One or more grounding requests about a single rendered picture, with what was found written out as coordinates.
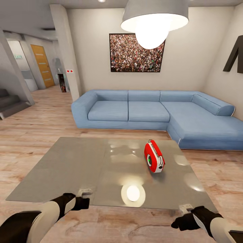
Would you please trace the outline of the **radio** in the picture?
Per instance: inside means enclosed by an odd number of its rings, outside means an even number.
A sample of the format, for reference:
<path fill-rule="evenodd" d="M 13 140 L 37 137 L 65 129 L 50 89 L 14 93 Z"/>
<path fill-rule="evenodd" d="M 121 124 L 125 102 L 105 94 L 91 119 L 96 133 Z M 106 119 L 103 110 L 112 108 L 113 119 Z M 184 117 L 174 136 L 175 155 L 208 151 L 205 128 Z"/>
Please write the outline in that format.
<path fill-rule="evenodd" d="M 165 161 L 154 140 L 150 140 L 150 142 L 146 144 L 144 154 L 150 170 L 154 173 L 160 173 L 164 168 Z"/>

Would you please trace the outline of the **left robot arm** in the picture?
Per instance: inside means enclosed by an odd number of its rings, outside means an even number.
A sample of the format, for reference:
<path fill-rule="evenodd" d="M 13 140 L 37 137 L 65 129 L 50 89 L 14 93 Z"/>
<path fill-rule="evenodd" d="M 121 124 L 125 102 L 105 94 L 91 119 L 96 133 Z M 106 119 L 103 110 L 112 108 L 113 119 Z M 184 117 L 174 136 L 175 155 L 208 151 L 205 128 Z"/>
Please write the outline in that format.
<path fill-rule="evenodd" d="M 71 210 L 89 209 L 92 189 L 80 189 L 77 196 L 64 193 L 38 206 L 23 209 L 0 226 L 0 243 L 39 243 L 51 227 Z"/>

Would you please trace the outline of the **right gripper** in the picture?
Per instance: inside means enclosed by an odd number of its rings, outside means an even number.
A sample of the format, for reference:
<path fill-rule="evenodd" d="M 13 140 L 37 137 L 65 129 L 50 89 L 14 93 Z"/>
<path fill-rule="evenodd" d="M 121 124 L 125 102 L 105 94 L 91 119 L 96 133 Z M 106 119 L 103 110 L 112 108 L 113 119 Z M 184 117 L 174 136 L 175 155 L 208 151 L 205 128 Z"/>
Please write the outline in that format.
<path fill-rule="evenodd" d="M 190 213 L 189 213 L 190 214 Z M 175 219 L 175 222 L 171 224 L 172 228 L 179 228 L 181 231 L 184 230 L 196 230 L 199 228 L 194 228 L 188 219 L 189 214 L 184 215 L 183 217 L 179 217 Z"/>

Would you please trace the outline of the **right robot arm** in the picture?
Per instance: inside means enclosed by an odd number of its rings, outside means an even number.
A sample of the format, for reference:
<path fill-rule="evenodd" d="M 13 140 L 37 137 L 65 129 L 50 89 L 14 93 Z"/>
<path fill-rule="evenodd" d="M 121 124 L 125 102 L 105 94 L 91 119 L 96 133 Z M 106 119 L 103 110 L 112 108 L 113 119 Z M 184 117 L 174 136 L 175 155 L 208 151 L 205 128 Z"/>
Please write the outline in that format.
<path fill-rule="evenodd" d="M 204 206 L 193 209 L 190 204 L 179 205 L 182 217 L 176 218 L 172 228 L 196 230 L 202 228 L 217 243 L 243 243 L 243 227 L 224 219 Z"/>

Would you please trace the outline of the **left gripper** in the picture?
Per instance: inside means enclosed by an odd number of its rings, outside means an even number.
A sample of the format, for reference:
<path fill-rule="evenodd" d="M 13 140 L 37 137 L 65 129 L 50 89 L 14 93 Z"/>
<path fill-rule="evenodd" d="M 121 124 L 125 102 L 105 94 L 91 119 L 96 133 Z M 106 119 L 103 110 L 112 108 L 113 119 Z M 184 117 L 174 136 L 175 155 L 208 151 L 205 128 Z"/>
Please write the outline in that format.
<path fill-rule="evenodd" d="M 79 206 L 75 211 L 82 210 L 82 209 L 89 209 L 89 201 L 90 198 L 79 198 Z"/>

